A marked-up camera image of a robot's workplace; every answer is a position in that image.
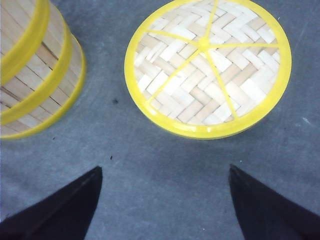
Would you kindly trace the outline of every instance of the gray floor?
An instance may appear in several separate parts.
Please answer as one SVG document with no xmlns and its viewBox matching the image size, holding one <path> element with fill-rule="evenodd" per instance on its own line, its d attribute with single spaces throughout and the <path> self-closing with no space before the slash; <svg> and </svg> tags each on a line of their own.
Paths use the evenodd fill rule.
<svg viewBox="0 0 320 240">
<path fill-rule="evenodd" d="M 320 215 L 320 1 L 254 1 L 280 17 L 292 48 L 290 83 L 256 126 L 200 141 L 151 123 L 125 84 L 131 36 L 168 0 L 53 0 L 85 51 L 86 84 L 54 126 L 1 143 L 1 218 L 100 165 L 87 240 L 241 240 L 230 163 Z"/>
</svg>

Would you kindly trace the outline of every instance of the woven bamboo lid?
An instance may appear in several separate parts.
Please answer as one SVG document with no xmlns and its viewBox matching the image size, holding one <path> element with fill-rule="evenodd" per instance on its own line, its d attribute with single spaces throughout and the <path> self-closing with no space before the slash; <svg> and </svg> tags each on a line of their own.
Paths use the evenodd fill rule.
<svg viewBox="0 0 320 240">
<path fill-rule="evenodd" d="M 136 30 L 125 79 L 141 111 L 190 138 L 234 135 L 261 120 L 289 81 L 277 20 L 249 0 L 175 0 Z"/>
</svg>

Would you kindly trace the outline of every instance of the bamboo steamer lid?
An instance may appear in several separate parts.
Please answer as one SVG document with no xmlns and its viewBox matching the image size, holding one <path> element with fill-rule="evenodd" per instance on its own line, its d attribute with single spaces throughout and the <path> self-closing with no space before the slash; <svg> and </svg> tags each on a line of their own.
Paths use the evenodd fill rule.
<svg viewBox="0 0 320 240">
<path fill-rule="evenodd" d="M 86 61 L 48 0 L 1 0 L 1 138 L 56 122 L 83 87 Z"/>
<path fill-rule="evenodd" d="M 235 135 L 277 104 L 291 73 L 289 41 L 250 0 L 175 0 L 151 14 L 124 71 L 140 110 L 189 138 Z"/>
</svg>

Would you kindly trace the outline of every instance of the yellow rim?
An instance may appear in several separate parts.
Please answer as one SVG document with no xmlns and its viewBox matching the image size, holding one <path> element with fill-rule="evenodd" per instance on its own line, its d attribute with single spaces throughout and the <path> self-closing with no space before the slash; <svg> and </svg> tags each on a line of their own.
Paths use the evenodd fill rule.
<svg viewBox="0 0 320 240">
<path fill-rule="evenodd" d="M 64 78 L 72 57 L 72 37 L 68 25 L 63 21 L 64 41 L 59 60 L 43 83 L 23 101 L 1 113 L 1 125 L 7 125 L 28 114 L 44 102 Z"/>
<path fill-rule="evenodd" d="M 163 7 L 152 13 L 136 30 L 134 33 L 125 55 L 124 61 L 124 74 L 127 87 L 129 89 L 130 95 L 134 100 L 135 104 L 139 109 L 154 123 L 164 128 L 167 131 L 178 134 L 180 136 L 196 139 L 219 139 L 225 138 L 237 133 L 240 133 L 252 125 L 260 121 L 264 116 L 266 116 L 278 103 L 282 97 L 285 89 L 288 85 L 291 69 L 292 69 L 292 56 L 290 44 L 287 36 L 278 23 L 278 21 L 264 8 L 257 5 L 250 0 L 229 0 L 230 2 L 235 2 L 241 4 L 258 14 L 272 29 L 276 39 L 278 41 L 277 45 L 269 44 L 269 47 L 278 47 L 280 51 L 281 63 L 278 72 L 277 79 L 271 91 L 268 93 L 267 97 L 251 112 L 248 114 L 238 117 L 233 121 L 218 124 L 218 125 L 191 125 L 185 124 L 167 116 L 159 113 L 155 108 L 153 108 L 149 102 L 145 99 L 143 94 L 140 92 L 137 81 L 135 79 L 135 69 L 134 69 L 134 59 L 135 52 L 138 47 L 139 41 L 145 32 L 150 32 L 148 27 L 164 13 L 172 10 L 173 8 L 179 7 L 183 4 L 194 2 L 195 0 L 174 0 Z M 224 47 L 234 47 L 233 44 L 229 44 Z"/>
<path fill-rule="evenodd" d="M 74 91 L 73 91 L 72 95 L 69 97 L 69 99 L 67 100 L 67 102 L 54 115 L 52 115 L 50 118 L 48 118 L 43 123 L 37 125 L 36 127 L 31 128 L 30 130 L 27 130 L 27 131 L 24 131 L 21 133 L 1 136 L 1 139 L 14 140 L 14 139 L 21 139 L 21 138 L 25 138 L 25 137 L 37 134 L 37 133 L 43 131 L 44 129 L 50 127 L 56 121 L 58 121 L 75 103 L 75 101 L 77 100 L 78 96 L 80 95 L 80 92 L 85 84 L 87 64 L 86 64 L 86 57 L 85 57 L 85 54 L 83 52 L 81 45 L 79 44 L 79 42 L 77 41 L 76 38 L 74 38 L 74 39 L 76 40 L 76 42 L 79 45 L 80 50 L 81 50 L 81 58 L 82 58 L 82 66 L 81 67 L 82 67 L 82 69 L 81 69 L 78 83 L 75 86 Z"/>
<path fill-rule="evenodd" d="M 48 0 L 37 0 L 29 26 L 1 59 L 1 86 L 13 78 L 38 50 L 47 31 L 50 18 Z"/>
</svg>

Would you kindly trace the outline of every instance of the yellow center hub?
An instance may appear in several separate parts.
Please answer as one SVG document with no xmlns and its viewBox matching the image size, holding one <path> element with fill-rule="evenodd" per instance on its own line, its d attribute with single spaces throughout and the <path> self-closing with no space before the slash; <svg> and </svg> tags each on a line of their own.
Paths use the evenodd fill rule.
<svg viewBox="0 0 320 240">
<path fill-rule="evenodd" d="M 200 52 L 207 51 L 209 49 L 209 46 L 210 46 L 209 38 L 203 36 L 199 39 L 198 49 Z"/>
</svg>

